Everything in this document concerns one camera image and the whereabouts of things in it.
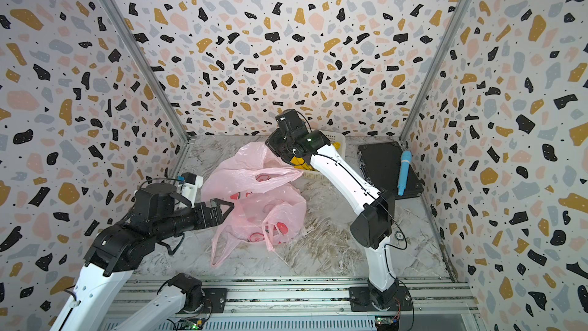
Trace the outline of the yellow banana bunch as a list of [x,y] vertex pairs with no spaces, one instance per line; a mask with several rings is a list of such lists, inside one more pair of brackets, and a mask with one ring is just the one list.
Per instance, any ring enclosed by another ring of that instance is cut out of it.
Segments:
[[303,158],[293,157],[291,163],[296,169],[313,171],[313,168],[308,165]]

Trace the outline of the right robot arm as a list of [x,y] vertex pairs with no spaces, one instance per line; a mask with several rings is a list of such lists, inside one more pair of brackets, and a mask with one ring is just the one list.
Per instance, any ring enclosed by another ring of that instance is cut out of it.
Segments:
[[306,118],[294,109],[276,116],[277,129],[266,141],[267,147],[283,162],[295,166],[293,158],[320,172],[343,195],[356,219],[350,226],[353,238],[365,251],[368,262],[368,303],[388,310],[399,303],[401,281],[394,272],[389,250],[403,251],[393,245],[393,227],[397,225],[392,192],[380,191],[347,164],[331,141],[320,130],[312,130]]

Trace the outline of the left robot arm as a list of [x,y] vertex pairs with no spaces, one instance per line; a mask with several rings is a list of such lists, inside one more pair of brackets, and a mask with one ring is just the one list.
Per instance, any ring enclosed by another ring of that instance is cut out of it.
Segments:
[[[191,173],[142,184],[128,214],[94,239],[77,283],[66,289],[69,299],[52,329],[98,329],[119,291],[156,246],[173,255],[177,250],[167,239],[184,239],[189,231],[223,224],[234,203],[221,199],[197,202],[202,185],[202,178]],[[226,289],[206,291],[199,279],[179,273],[165,281],[155,297],[117,329],[154,330],[165,322],[177,327],[179,322],[172,317],[178,314],[189,329],[201,330],[213,314],[223,313],[226,297]]]

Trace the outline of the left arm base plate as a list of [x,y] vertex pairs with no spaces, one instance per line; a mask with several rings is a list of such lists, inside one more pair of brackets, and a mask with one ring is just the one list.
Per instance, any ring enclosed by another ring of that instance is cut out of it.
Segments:
[[227,298],[227,288],[198,288],[188,291],[182,312],[204,315],[223,314]]

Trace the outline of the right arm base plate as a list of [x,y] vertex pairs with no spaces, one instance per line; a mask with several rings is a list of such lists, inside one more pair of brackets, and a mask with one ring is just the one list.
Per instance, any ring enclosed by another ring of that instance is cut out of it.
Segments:
[[351,287],[349,288],[349,302],[353,312],[413,310],[409,291],[401,286],[393,286],[384,292],[372,286]]

